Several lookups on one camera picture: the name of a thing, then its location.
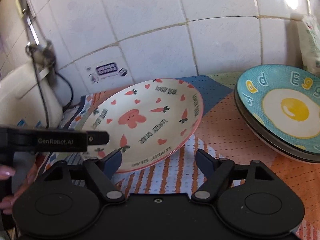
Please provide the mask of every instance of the hand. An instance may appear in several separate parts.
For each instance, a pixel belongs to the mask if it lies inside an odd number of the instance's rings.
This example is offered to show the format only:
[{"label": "hand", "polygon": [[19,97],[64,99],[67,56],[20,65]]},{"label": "hand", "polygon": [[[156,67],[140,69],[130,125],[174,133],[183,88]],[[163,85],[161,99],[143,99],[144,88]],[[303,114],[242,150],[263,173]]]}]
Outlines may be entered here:
[{"label": "hand", "polygon": [[[14,195],[6,196],[0,202],[0,209],[3,210],[3,213],[6,215],[12,214],[12,206],[17,198],[34,182],[37,175],[37,166],[33,164],[32,168],[27,174],[27,177],[23,181],[22,185],[19,187],[17,192]],[[15,174],[15,170],[8,166],[0,166],[0,180],[8,179]]]}]

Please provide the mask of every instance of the screw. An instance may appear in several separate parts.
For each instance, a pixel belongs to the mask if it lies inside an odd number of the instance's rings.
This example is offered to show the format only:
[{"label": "screw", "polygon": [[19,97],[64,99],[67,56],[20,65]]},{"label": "screw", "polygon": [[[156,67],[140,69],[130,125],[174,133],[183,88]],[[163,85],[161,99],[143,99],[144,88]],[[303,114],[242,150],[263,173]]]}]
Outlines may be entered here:
[{"label": "screw", "polygon": [[210,197],[210,193],[208,191],[200,190],[195,193],[195,197],[199,199],[207,199]]},{"label": "screw", "polygon": [[161,203],[163,200],[161,199],[161,198],[156,198],[155,200],[154,200],[154,202],[156,202],[156,203]]},{"label": "screw", "polygon": [[118,199],[118,198],[121,198],[122,197],[122,193],[120,191],[117,191],[117,190],[113,190],[113,191],[110,191],[106,194],[107,198],[109,199]]}]

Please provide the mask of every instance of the tablecloth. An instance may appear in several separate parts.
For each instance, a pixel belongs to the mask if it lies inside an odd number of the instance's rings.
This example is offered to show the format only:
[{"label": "tablecloth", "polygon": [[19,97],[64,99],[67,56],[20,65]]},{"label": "tablecloth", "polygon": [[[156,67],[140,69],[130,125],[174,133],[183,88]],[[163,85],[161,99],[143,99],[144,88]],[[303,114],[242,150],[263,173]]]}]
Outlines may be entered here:
[{"label": "tablecloth", "polygon": [[[191,195],[205,177],[197,168],[194,154],[198,149],[216,158],[226,157],[236,164],[249,164],[252,159],[263,161],[302,199],[306,213],[297,231],[303,240],[320,240],[320,164],[301,163],[286,158],[259,140],[238,113],[233,88],[241,72],[200,75],[181,78],[191,83],[204,100],[202,121],[186,144],[164,161],[141,171],[115,174],[112,182],[126,195],[130,193],[179,193]],[[80,106],[70,110],[63,120],[64,128],[80,130],[86,118],[103,101],[124,89],[107,90],[82,97]],[[83,161],[78,153],[50,153],[40,172],[57,160],[68,164]],[[74,181],[83,185],[83,181]],[[233,186],[244,181],[233,181]]]}]

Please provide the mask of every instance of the pink bunny face print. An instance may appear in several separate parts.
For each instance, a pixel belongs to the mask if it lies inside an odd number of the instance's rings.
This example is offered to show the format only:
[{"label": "pink bunny face print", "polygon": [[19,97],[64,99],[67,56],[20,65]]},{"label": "pink bunny face print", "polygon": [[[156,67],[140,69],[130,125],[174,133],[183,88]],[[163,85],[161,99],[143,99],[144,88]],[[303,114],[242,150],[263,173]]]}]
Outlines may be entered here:
[{"label": "pink bunny face print", "polygon": [[129,128],[133,129],[137,127],[137,122],[145,122],[147,119],[139,114],[138,109],[132,109],[125,114],[123,114],[120,118],[118,123],[119,124],[127,124]]}]

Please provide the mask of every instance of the plastic bag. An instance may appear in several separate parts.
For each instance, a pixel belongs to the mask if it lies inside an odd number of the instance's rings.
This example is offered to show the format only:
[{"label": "plastic bag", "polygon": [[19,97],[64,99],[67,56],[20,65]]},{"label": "plastic bag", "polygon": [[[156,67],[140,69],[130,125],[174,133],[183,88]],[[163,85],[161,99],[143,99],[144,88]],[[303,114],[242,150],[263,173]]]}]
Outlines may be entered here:
[{"label": "plastic bag", "polygon": [[320,77],[320,26],[313,16],[297,22],[304,69]]}]

